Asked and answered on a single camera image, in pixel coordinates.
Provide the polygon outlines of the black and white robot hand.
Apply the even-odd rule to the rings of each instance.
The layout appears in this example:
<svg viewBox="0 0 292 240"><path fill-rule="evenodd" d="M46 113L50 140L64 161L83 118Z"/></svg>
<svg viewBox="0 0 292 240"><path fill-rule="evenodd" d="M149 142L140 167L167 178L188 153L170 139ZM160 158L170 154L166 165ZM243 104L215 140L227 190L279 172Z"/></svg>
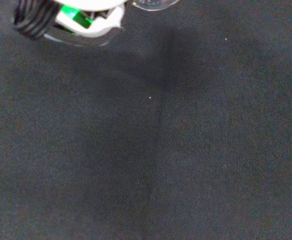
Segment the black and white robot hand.
<svg viewBox="0 0 292 240"><path fill-rule="evenodd" d="M31 40L102 45L121 30L125 0L20 0L13 28Z"/></svg>

